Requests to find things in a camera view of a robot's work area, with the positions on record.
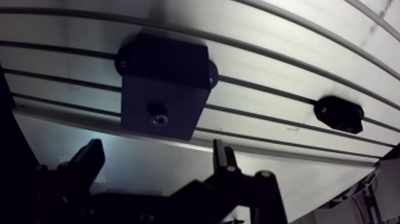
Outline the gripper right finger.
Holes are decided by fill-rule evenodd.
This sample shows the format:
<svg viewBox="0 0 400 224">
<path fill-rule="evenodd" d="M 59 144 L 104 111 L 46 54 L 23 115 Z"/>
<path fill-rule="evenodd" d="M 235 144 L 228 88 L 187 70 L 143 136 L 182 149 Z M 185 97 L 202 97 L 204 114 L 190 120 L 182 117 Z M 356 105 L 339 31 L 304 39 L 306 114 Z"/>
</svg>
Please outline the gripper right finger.
<svg viewBox="0 0 400 224">
<path fill-rule="evenodd" d="M 288 223 L 276 176 L 261 170 L 242 173 L 232 147 L 213 140 L 214 173 L 170 196 L 173 223 L 221 223 L 237 206 L 250 210 L 251 223 Z"/>
</svg>

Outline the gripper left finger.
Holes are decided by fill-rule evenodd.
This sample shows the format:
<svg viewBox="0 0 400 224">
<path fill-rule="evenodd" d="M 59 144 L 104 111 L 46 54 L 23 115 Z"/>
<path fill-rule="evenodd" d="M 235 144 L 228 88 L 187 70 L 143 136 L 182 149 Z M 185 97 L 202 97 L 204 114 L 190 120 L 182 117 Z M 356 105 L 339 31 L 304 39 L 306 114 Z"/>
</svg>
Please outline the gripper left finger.
<svg viewBox="0 0 400 224">
<path fill-rule="evenodd" d="M 102 142 L 92 139 L 55 170 L 38 166 L 31 181 L 31 221 L 92 223 L 95 211 L 90 188 L 104 163 Z"/>
</svg>

